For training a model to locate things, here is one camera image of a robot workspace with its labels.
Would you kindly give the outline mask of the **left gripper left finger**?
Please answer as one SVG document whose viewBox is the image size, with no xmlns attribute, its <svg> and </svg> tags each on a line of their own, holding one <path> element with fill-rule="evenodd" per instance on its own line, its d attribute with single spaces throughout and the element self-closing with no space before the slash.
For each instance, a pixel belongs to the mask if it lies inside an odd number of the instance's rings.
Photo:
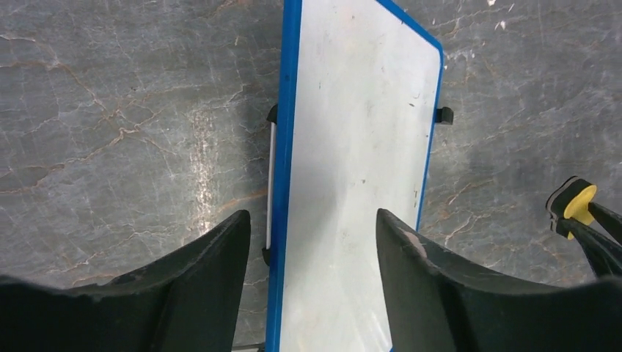
<svg viewBox="0 0 622 352">
<path fill-rule="evenodd" d="M 1 278 L 3 351 L 231 351 L 251 219 L 239 210 L 191 243 L 104 285 Z"/>
</svg>

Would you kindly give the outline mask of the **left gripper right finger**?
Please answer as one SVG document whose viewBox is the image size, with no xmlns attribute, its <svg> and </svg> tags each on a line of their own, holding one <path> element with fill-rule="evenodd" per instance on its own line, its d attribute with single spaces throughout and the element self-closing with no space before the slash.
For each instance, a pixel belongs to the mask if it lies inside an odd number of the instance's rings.
<svg viewBox="0 0 622 352">
<path fill-rule="evenodd" d="M 394 351 L 619 351 L 621 279 L 574 287 L 474 263 L 386 209 L 376 248 Z"/>
</svg>

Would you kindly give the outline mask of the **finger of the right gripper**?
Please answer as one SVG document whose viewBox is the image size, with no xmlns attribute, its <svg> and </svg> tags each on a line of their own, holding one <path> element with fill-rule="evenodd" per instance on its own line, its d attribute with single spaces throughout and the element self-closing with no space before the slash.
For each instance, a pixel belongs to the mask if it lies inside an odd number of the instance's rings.
<svg viewBox="0 0 622 352">
<path fill-rule="evenodd" d="M 621 245 L 576 219 L 557 222 L 581 246 L 596 277 L 621 277 Z"/>
<path fill-rule="evenodd" d="M 613 239 L 621 243 L 621 215 L 596 202 L 588 204 L 588 211 Z"/>
</svg>

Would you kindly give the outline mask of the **blue framed whiteboard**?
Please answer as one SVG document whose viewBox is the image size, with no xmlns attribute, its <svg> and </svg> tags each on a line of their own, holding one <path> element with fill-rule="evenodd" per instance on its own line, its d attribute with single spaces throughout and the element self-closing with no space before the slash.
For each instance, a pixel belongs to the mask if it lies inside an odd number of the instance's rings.
<svg viewBox="0 0 622 352">
<path fill-rule="evenodd" d="M 393 1 L 284 3 L 267 351 L 391 350 L 376 213 L 418 227 L 443 70 Z"/>
</svg>

